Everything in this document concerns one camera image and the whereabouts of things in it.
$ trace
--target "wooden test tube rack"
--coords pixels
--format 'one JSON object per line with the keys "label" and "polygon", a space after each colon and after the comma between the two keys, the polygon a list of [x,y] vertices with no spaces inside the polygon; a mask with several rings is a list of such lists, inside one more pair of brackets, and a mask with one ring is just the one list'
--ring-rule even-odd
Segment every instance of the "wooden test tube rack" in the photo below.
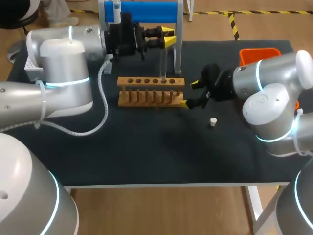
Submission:
{"label": "wooden test tube rack", "polygon": [[118,77],[117,85],[122,88],[118,106],[182,107],[184,78],[166,78],[162,81],[156,77]]}

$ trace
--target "blue roller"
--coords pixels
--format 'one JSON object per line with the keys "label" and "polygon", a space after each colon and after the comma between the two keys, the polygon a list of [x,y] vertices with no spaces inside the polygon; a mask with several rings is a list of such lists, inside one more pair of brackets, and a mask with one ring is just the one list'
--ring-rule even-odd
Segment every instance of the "blue roller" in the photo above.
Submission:
{"label": "blue roller", "polygon": [[[106,1],[106,22],[114,22],[113,2]],[[142,23],[176,23],[177,2],[176,1],[123,1],[122,12],[131,12],[133,21]]]}

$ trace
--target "table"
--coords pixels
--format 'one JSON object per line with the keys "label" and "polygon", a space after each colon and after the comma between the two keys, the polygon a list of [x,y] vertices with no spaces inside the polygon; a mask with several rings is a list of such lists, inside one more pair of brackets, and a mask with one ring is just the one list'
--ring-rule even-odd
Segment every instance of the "table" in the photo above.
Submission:
{"label": "table", "polygon": [[[204,65],[217,62],[222,69],[239,64],[243,48],[275,47],[292,51],[288,41],[183,42],[182,77],[186,84],[197,80]],[[24,47],[18,55],[8,81],[28,82],[23,70],[27,59]],[[121,58],[111,75],[104,75],[109,103],[105,126],[87,137],[73,137],[56,129],[33,126],[13,129],[8,134],[23,142],[59,181],[69,188],[137,186],[248,186],[253,220],[262,213],[257,184],[286,185],[309,157],[278,158],[267,153],[245,123],[242,104],[234,101],[208,102],[194,110],[179,108],[119,108],[118,76],[158,76],[159,51],[150,50],[146,60],[140,56]],[[169,59],[168,77],[173,72]],[[74,131],[87,131],[103,117],[96,75],[101,64],[89,65],[94,98],[93,108],[75,117],[55,118],[53,122]],[[184,97],[199,92],[189,86]],[[313,92],[305,91],[299,101],[305,112],[312,112]],[[211,117],[218,119],[208,128]]]}

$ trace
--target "orange container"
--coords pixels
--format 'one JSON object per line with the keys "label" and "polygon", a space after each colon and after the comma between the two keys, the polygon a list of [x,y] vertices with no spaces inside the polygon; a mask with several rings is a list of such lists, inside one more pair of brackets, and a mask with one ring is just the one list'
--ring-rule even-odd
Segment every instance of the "orange container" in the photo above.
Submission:
{"label": "orange container", "polygon": [[276,48],[249,48],[239,52],[240,66],[281,55]]}

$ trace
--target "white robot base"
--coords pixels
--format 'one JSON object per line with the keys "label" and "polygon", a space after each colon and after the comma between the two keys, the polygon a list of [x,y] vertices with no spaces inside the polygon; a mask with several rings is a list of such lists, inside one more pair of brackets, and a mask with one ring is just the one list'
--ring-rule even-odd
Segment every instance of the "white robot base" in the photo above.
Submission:
{"label": "white robot base", "polygon": [[0,234],[77,235],[73,198],[17,139],[0,134]]}

